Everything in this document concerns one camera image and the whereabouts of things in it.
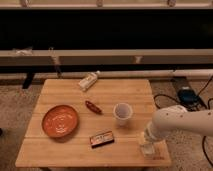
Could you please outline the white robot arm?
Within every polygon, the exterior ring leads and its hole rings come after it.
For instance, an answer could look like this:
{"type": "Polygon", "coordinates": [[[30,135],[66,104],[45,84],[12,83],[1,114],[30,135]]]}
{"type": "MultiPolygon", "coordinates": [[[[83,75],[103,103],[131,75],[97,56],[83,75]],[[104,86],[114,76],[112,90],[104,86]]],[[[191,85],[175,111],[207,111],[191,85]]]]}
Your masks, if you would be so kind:
{"type": "Polygon", "coordinates": [[[162,141],[176,130],[213,136],[213,110],[189,112],[181,105],[159,109],[144,129],[144,143],[162,141]]]}

